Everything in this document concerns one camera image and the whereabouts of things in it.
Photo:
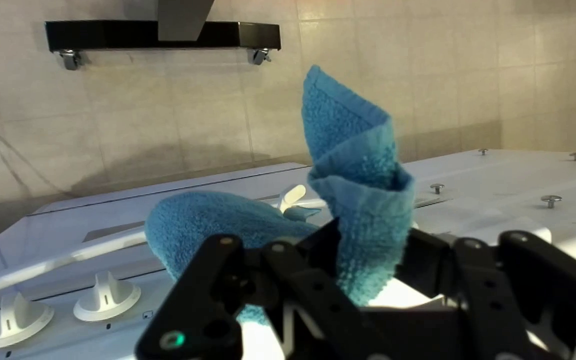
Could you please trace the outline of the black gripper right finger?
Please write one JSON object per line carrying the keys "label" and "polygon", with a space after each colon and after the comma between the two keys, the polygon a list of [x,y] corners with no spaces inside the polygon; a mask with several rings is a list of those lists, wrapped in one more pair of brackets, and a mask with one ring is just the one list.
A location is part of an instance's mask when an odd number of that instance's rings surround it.
{"label": "black gripper right finger", "polygon": [[396,279],[430,300],[368,313],[394,360],[576,360],[576,258],[531,232],[489,246],[415,231]]}

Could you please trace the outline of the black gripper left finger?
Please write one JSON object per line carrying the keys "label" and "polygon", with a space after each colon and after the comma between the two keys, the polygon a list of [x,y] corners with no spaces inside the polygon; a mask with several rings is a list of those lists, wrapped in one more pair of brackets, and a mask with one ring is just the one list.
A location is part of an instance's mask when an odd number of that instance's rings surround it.
{"label": "black gripper left finger", "polygon": [[286,360],[393,360],[393,347],[332,281],[339,242],[334,222],[263,248],[234,235],[211,236],[136,342],[136,359],[240,360],[239,316],[260,306]]}

